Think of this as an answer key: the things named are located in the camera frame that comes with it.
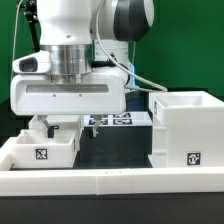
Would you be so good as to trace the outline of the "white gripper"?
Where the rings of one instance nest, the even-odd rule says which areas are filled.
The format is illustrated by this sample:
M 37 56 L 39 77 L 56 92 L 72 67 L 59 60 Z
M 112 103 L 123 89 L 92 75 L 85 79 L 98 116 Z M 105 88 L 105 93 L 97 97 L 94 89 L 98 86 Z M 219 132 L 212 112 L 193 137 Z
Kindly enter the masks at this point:
M 16 115 L 37 115 L 54 138 L 54 126 L 45 115 L 94 115 L 91 137 L 96 138 L 102 115 L 126 110 L 126 81 L 116 70 L 95 70 L 80 83 L 53 83 L 49 75 L 16 75 L 11 83 L 10 103 Z

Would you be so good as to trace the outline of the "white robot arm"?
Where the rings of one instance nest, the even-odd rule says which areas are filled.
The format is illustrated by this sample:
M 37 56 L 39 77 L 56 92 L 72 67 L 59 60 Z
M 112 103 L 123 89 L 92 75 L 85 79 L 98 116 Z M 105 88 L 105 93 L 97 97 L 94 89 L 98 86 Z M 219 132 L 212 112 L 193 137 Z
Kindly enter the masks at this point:
M 154 20 L 153 0 L 36 0 L 39 52 L 13 62 L 17 115 L 104 115 L 126 110 L 129 70 L 91 59 L 94 41 L 139 41 Z

